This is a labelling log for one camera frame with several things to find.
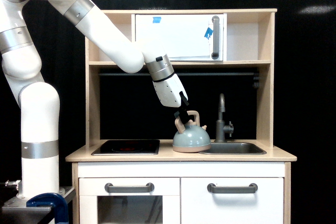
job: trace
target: white microwave door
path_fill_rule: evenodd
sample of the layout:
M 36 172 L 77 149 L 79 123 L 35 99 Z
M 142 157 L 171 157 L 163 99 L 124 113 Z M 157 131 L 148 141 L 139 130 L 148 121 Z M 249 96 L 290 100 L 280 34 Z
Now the white microwave door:
M 218 60 L 223 60 L 223 14 L 136 15 L 135 41 L 157 38 L 173 60 L 213 60 L 214 16 L 219 17 Z

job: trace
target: stainless steel sink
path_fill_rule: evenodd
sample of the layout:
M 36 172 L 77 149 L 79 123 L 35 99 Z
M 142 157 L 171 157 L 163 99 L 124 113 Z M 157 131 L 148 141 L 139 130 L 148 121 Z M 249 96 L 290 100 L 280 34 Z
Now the stainless steel sink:
M 211 143 L 211 148 L 199 152 L 201 154 L 242 154 L 261 155 L 266 152 L 251 143 Z

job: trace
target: wooden countertop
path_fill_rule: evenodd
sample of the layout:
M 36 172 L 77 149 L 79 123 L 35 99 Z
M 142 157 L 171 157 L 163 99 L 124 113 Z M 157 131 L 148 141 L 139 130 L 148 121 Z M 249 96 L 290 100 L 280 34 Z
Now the wooden countertop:
M 265 150 L 263 155 L 205 155 L 199 153 L 179 153 L 173 151 L 173 140 L 160 140 L 157 155 L 111 155 L 92 156 L 91 153 L 101 144 L 92 147 L 83 146 L 66 157 L 68 162 L 160 162 L 160 161 L 251 161 L 251 162 L 294 162 L 297 157 L 274 146 L 270 148 L 256 140 L 239 140 L 236 142 L 253 143 Z

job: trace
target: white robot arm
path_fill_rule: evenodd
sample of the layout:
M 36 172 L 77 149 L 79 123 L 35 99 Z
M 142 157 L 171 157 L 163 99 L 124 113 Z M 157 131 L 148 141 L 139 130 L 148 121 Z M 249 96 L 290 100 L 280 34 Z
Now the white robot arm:
M 0 0 L 0 52 L 5 77 L 21 107 L 22 189 L 32 198 L 59 192 L 56 90 L 44 83 L 41 59 L 22 8 L 29 0 Z M 159 42 L 134 45 L 91 0 L 48 0 L 123 71 L 138 72 L 145 62 L 164 106 L 180 107 L 186 92 Z

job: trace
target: kettle handle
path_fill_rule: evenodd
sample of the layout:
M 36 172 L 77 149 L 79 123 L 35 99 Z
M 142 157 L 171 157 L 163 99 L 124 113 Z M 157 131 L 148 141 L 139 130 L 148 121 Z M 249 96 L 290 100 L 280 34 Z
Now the kettle handle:
M 199 113 L 196 110 L 188 110 L 187 111 L 188 115 L 193 115 L 194 116 L 194 122 L 197 123 L 197 126 L 200 126 L 200 117 L 199 117 Z
M 199 113 L 196 111 L 196 110 L 188 110 L 187 111 L 188 115 L 193 115 L 194 116 L 194 122 L 197 124 L 197 126 L 199 126 L 199 120 L 200 120 L 200 117 L 199 117 Z M 182 123 L 180 117 L 178 116 L 176 119 L 175 119 L 175 126 L 178 130 L 178 132 L 180 134 L 182 134 L 184 131 L 185 131 L 185 127 L 184 127 L 184 124 Z

